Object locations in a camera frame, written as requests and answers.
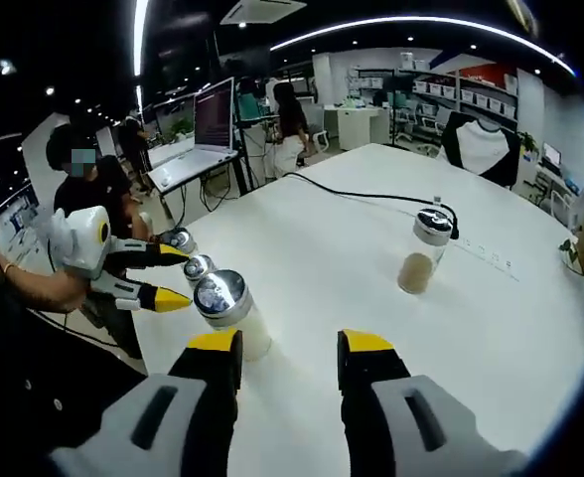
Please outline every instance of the brown powder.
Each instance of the brown powder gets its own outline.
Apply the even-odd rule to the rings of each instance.
[[[427,289],[432,272],[431,258],[423,253],[412,253],[402,265],[398,275],[398,285],[407,293],[422,293]]]

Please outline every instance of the bracelet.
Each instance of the bracelet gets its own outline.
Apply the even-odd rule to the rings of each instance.
[[[7,276],[7,270],[9,270],[10,266],[16,266],[16,264],[12,263],[11,261],[9,263],[6,263],[5,266],[3,267],[3,275]]]

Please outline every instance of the white pants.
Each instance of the white pants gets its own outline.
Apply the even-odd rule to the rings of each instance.
[[[274,153],[274,167],[272,168],[274,177],[279,179],[288,172],[296,171],[296,160],[304,148],[303,141],[299,136],[289,136],[283,139],[283,144],[276,146]]]

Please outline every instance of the air conditioner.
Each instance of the air conditioner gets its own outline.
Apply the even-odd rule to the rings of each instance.
[[[239,0],[223,17],[221,24],[276,23],[305,6],[305,3],[293,0]]]

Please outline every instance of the woman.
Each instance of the woman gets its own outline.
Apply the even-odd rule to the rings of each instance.
[[[301,103],[294,95],[290,82],[280,82],[274,87],[274,98],[279,104],[279,140],[274,156],[274,174],[277,179],[294,172],[297,158],[303,151],[311,155],[308,140],[308,121]]]

